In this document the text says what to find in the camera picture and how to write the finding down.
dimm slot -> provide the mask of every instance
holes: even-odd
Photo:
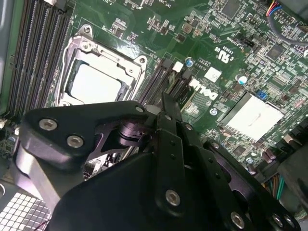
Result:
[[[48,35],[48,33],[46,33],[46,30],[49,30],[49,27],[47,25],[48,25],[50,17],[51,17],[51,9],[47,8],[45,12],[44,22],[43,22],[42,38],[41,38],[41,41],[39,42],[39,45],[38,45],[39,48],[38,48],[38,52],[36,55],[36,60],[34,62],[34,68],[33,68],[34,71],[31,77],[31,83],[30,83],[30,88],[29,88],[28,95],[27,95],[27,100],[26,100],[27,105],[26,105],[25,111],[30,110],[30,107],[32,104],[31,99],[33,98],[33,95],[35,94],[35,86],[37,84],[37,78],[38,78],[38,68],[40,67],[39,63],[42,60],[42,53],[45,51],[44,47],[45,47],[46,39]]]
[[[49,28],[48,31],[50,30],[53,30],[53,28],[50,28],[50,25],[55,25],[56,24],[56,12],[55,11],[52,11],[51,12],[51,19],[49,19],[48,21],[48,25],[49,25]],[[34,93],[33,93],[33,98],[31,100],[31,105],[30,105],[30,108],[29,110],[32,110],[32,109],[35,109],[37,108],[36,106],[36,101],[37,101],[37,98],[38,95],[39,95],[39,88],[40,88],[40,85],[41,85],[41,80],[42,78],[44,78],[44,70],[45,70],[45,66],[46,64],[48,63],[48,57],[49,57],[49,46],[52,44],[52,40],[53,40],[53,33],[46,33],[47,34],[47,40],[46,40],[46,43],[44,44],[44,49],[43,49],[43,55],[41,57],[41,61],[42,63],[40,63],[39,65],[39,69],[38,69],[38,72],[37,72],[37,77],[36,77],[36,84],[35,84],[35,88],[34,88]]]
[[[61,15],[61,24],[58,27],[58,34],[59,35],[56,36],[56,38],[59,38],[59,39],[57,40],[57,43],[54,47],[55,48],[54,57],[58,57],[58,59],[54,60],[52,66],[48,70],[49,75],[48,75],[48,79],[47,79],[47,82],[46,82],[46,85],[45,85],[44,95],[41,97],[42,100],[40,102],[40,107],[44,107],[45,103],[47,101],[47,96],[49,94],[51,83],[52,83],[53,78],[54,78],[54,72],[57,69],[58,61],[60,59],[63,44],[64,44],[64,41],[65,41],[65,38],[66,38],[66,31],[67,31],[67,28],[68,28],[68,23],[69,23],[69,18],[64,17],[64,15]]]
[[[16,55],[14,59],[14,68],[13,68],[13,74],[12,74],[12,82],[11,82],[11,89],[10,89],[10,96],[9,96],[9,111],[12,116],[14,116],[14,109],[15,109],[15,99],[17,97],[17,86],[19,82],[19,70],[22,68],[20,63],[22,63],[22,54],[25,52],[24,46],[25,46],[25,40],[22,39],[22,35],[28,35],[29,33],[29,27],[30,22],[27,20],[27,15],[31,15],[34,7],[34,2],[31,0],[28,0],[25,2],[25,11],[21,23],[21,33],[19,34],[17,49],[16,49]]]
[[[28,34],[26,36],[26,40],[25,40],[25,53],[23,55],[23,62],[22,62],[22,68],[21,69],[18,69],[17,71],[17,76],[19,77],[19,82],[18,82],[18,86],[17,86],[17,96],[16,96],[16,99],[15,99],[15,108],[14,108],[14,115],[18,115],[19,113],[19,100],[21,98],[20,94],[22,93],[22,88],[24,87],[24,73],[27,72],[27,70],[25,70],[25,65],[26,65],[26,56],[27,56],[27,53],[28,53],[28,49],[29,49],[29,39],[31,37],[31,31],[32,31],[32,26],[33,26],[33,23],[34,23],[34,19],[36,18],[36,14],[38,13],[36,11],[36,8],[38,6],[38,3],[35,1],[34,2],[34,7],[33,7],[33,12],[32,12],[32,17],[31,17],[31,21],[30,21],[30,28],[29,28],[29,31],[28,31]]]
[[[23,78],[23,90],[22,90],[22,94],[21,94],[21,99],[19,100],[19,105],[18,105],[18,115],[22,116],[24,114],[25,111],[25,106],[27,104],[27,95],[28,95],[28,90],[30,88],[30,81],[31,78],[33,76],[34,70],[34,61],[35,61],[35,54],[38,52],[39,50],[39,41],[41,40],[41,29],[42,29],[42,24],[43,24],[43,15],[44,15],[44,7],[39,4],[39,6],[37,7],[37,18],[35,19],[35,21],[37,21],[37,23],[35,23],[34,27],[32,28],[32,32],[31,32],[31,36],[30,36],[30,40],[29,42],[29,52],[27,53],[26,56],[26,68],[25,68],[25,72],[24,75],[25,77]]]

ram slot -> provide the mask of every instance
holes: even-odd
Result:
[[[138,102],[142,105],[154,103],[155,97],[165,89],[162,89],[167,77],[172,71],[173,63],[171,60],[165,59],[160,62],[155,69],[153,75],[150,77],[150,82],[143,90]]]
[[[20,72],[23,68],[21,63],[23,60],[23,54],[25,53],[26,39],[30,33],[30,21],[27,20],[29,15],[33,14],[36,3],[31,0],[26,0],[24,5],[24,12],[21,21],[21,28],[19,39],[16,47],[16,54],[14,57],[14,67],[12,74],[12,82],[10,87],[10,96],[9,96],[9,112],[11,115],[15,115],[16,108],[16,99],[18,95],[18,86],[20,81]]]
[[[176,101],[182,95],[183,91],[187,89],[189,82],[192,79],[192,74],[189,70],[185,70],[179,74],[179,78],[171,89],[169,95],[171,95]]]
[[[37,72],[36,82],[34,85],[34,91],[31,97],[31,104],[29,110],[37,108],[37,101],[39,98],[40,87],[46,76],[46,65],[50,61],[50,47],[53,45],[54,41],[54,28],[51,25],[57,24],[57,12],[52,11],[50,17],[48,18],[47,24],[49,25],[45,34],[46,42],[44,44],[44,50],[41,55],[41,63]]]
[[[30,111],[33,105],[33,97],[37,94],[37,85],[38,85],[38,79],[42,75],[40,72],[40,69],[42,67],[41,62],[46,59],[46,53],[47,49],[46,46],[50,43],[50,33],[48,31],[50,30],[50,23],[52,23],[52,15],[54,14],[54,11],[51,10],[51,8],[47,8],[45,12],[45,19],[43,24],[43,31],[42,31],[42,38],[39,43],[39,49],[36,56],[36,60],[34,63],[34,71],[33,71],[33,79],[32,83],[30,85],[29,91],[28,91],[28,99],[27,99],[27,106],[25,111]]]
[[[28,99],[28,90],[30,89],[30,83],[31,79],[34,74],[34,65],[35,65],[35,59],[37,56],[37,53],[39,51],[39,42],[41,41],[42,38],[42,25],[44,23],[44,6],[38,2],[36,11],[35,11],[35,16],[32,19],[32,26],[31,26],[31,32],[30,36],[28,38],[28,43],[27,43],[27,49],[25,53],[25,58],[24,58],[24,68],[23,72],[21,74],[21,81],[19,87],[19,92],[20,96],[18,97],[18,102],[17,102],[17,110],[18,110],[18,115],[22,116],[25,112],[25,107],[27,105],[27,99]]]
[[[54,58],[52,65],[48,66],[47,69],[47,79],[43,84],[43,94],[39,98],[39,107],[45,107],[46,106],[46,101],[48,99],[48,95],[50,93],[50,88],[51,88],[51,83],[55,78],[55,71],[58,68],[58,63],[60,60],[61,53],[63,51],[64,47],[64,41],[67,35],[67,29],[68,29],[68,24],[69,24],[69,17],[60,15],[60,24],[56,28],[56,35],[55,37],[57,38],[55,45],[52,47],[52,57],[57,57]]]

